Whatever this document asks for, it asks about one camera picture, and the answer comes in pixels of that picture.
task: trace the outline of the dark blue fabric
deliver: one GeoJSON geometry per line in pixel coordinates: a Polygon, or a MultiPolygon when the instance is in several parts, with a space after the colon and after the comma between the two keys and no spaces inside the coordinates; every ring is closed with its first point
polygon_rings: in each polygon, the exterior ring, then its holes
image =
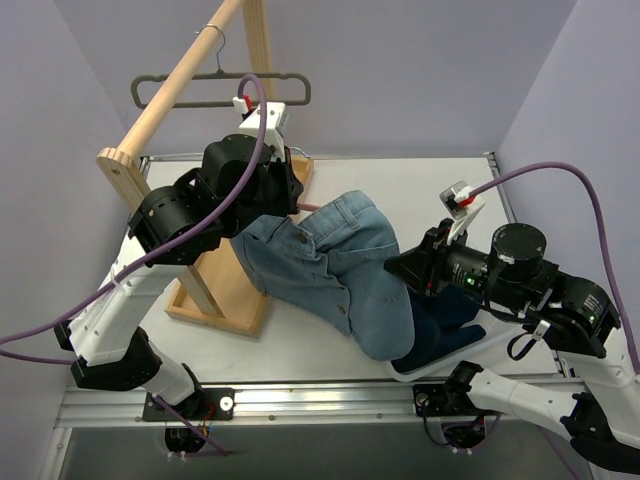
{"type": "Polygon", "coordinates": [[[431,315],[443,330],[460,328],[476,318],[480,305],[466,296],[464,291],[455,285],[448,285],[438,295],[427,297],[409,291],[422,310],[431,315]]]}
{"type": "Polygon", "coordinates": [[[409,373],[449,355],[486,335],[480,325],[460,328],[473,320],[478,306],[457,287],[447,287],[436,297],[409,292],[415,340],[411,351],[392,360],[398,373],[409,373]]]}

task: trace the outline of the metal screw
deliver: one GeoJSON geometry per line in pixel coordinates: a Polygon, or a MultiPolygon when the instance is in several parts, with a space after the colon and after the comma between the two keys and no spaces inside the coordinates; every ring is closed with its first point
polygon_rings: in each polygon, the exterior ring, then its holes
{"type": "Polygon", "coordinates": [[[233,408],[233,400],[231,399],[231,397],[222,397],[220,399],[220,409],[223,412],[228,412],[232,408],[233,408]]]}
{"type": "Polygon", "coordinates": [[[418,406],[427,406],[429,405],[429,395],[426,393],[419,393],[416,395],[416,404],[418,406]]]}

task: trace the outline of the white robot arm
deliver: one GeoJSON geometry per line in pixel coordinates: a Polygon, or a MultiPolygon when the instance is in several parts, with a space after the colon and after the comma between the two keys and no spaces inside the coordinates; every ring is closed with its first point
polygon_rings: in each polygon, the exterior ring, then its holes
{"type": "MultiPolygon", "coordinates": [[[[144,254],[135,238],[127,238],[105,282],[113,281],[121,270],[144,254]]],[[[187,369],[164,355],[148,339],[145,341],[146,335],[138,328],[158,296],[186,268],[184,265],[143,267],[123,283],[116,284],[111,292],[69,324],[69,341],[79,359],[72,366],[72,373],[79,386],[101,390],[114,389],[116,384],[120,384],[122,390],[142,386],[170,405],[177,405],[194,393],[194,381],[187,369]],[[137,352],[132,351],[132,343],[138,348],[137,352]],[[127,362],[124,360],[127,354],[137,357],[127,362]],[[147,356],[159,361],[140,361],[147,356]],[[123,368],[115,370],[117,375],[105,375],[102,372],[107,371],[110,364],[123,368]],[[107,367],[95,370],[101,365],[107,367]]]]}
{"type": "Polygon", "coordinates": [[[489,254],[467,247],[466,227],[484,205],[478,197],[460,202],[471,190],[462,182],[443,192],[455,221],[445,219],[429,229],[418,247],[387,260],[385,268],[427,295],[448,284],[461,287],[483,309],[521,324],[523,336],[531,336],[516,355],[512,350],[520,336],[510,342],[511,358],[519,360],[535,342],[545,341],[588,391],[555,392],[461,362],[445,384],[444,401],[460,410],[513,415],[564,437],[598,466],[640,474],[640,377],[609,296],[546,261],[546,240],[532,226],[500,227],[489,254]]]}

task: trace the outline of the white plastic part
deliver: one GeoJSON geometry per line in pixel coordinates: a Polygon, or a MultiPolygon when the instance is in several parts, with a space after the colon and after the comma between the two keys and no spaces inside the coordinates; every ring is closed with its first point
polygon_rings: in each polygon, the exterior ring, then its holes
{"type": "MultiPolygon", "coordinates": [[[[276,156],[284,160],[283,137],[289,118],[289,114],[286,112],[286,105],[282,102],[267,102],[267,111],[264,113],[267,115],[267,132],[264,143],[273,146],[276,150],[276,156]]],[[[256,108],[253,113],[240,124],[240,133],[257,137],[260,115],[262,114],[263,112],[260,107],[256,108]]]]}
{"type": "Polygon", "coordinates": [[[640,448],[640,379],[629,359],[625,332],[614,328],[604,344],[605,358],[558,352],[596,398],[616,439],[640,448]]]}
{"type": "Polygon", "coordinates": [[[510,380],[490,370],[476,373],[467,394],[474,406],[513,415],[539,425],[569,440],[560,419],[570,416],[576,406],[574,392],[555,392],[510,380]]]}
{"type": "MultiPolygon", "coordinates": [[[[140,243],[127,238],[102,285],[144,255],[140,243]]],[[[69,325],[70,341],[78,357],[90,367],[124,357],[136,328],[164,289],[186,267],[155,265],[142,267],[91,304],[69,325]]]]}
{"type": "Polygon", "coordinates": [[[177,405],[195,391],[193,380],[182,365],[167,357],[152,342],[149,345],[162,360],[162,365],[158,373],[142,386],[148,392],[162,397],[169,405],[177,405]]]}
{"type": "MultiPolygon", "coordinates": [[[[460,203],[467,200],[472,191],[473,187],[467,185],[461,190],[454,192],[455,201],[460,203]]],[[[480,213],[485,203],[484,199],[480,195],[477,195],[469,205],[462,207],[462,209],[458,211],[454,216],[453,225],[447,237],[447,245],[451,245],[458,235],[463,234],[467,228],[469,228],[469,225],[471,225],[471,222],[478,216],[478,213],[480,213]]]]}
{"type": "Polygon", "coordinates": [[[244,98],[233,97],[233,108],[240,115],[249,113],[249,106],[244,98]]]}

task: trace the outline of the jeans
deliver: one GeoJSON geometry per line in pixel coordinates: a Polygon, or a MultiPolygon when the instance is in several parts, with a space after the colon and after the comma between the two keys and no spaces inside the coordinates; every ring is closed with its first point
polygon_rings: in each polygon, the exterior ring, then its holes
{"type": "Polygon", "coordinates": [[[345,193],[299,224],[263,215],[231,246],[256,289],[323,318],[370,358],[411,350],[407,288],[383,268],[400,253],[398,242],[364,193],[345,193]]]}

